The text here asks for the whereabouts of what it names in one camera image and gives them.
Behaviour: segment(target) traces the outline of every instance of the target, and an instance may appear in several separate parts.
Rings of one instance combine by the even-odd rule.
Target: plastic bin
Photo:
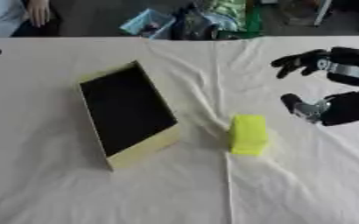
[[[160,13],[156,10],[146,9],[142,11],[138,16],[134,17],[130,21],[120,26],[120,29],[132,34],[138,35],[140,31],[150,23],[158,24],[157,29],[149,39],[169,39],[170,38],[170,27],[174,23],[175,19],[173,16]]]

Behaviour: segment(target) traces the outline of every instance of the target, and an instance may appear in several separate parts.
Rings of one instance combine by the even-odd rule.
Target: white tablecloth
[[[312,125],[279,97],[354,88],[324,73],[277,80],[269,63],[359,37],[170,42],[0,39],[0,223],[359,223],[359,122]],[[107,169],[77,79],[139,60],[178,117],[181,140]],[[227,153],[236,113],[264,115],[260,157]]]

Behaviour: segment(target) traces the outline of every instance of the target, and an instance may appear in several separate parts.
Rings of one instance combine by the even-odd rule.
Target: yellow sponge
[[[258,156],[268,142],[261,115],[235,115],[229,130],[231,153]]]

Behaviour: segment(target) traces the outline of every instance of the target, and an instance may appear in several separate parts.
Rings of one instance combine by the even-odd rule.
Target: shirt
[[[25,21],[20,0],[0,0],[0,38],[8,38]]]

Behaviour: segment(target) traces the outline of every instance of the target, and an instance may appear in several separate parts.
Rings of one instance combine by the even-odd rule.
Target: green object
[[[233,18],[238,31],[246,31],[246,0],[214,0],[209,11]]]
[[[231,17],[238,24],[238,31],[219,31],[218,39],[253,39],[262,36],[263,26],[258,5],[246,10],[246,0],[214,0],[209,11]]]
[[[235,115],[229,130],[231,153],[258,156],[268,143],[261,115]]]

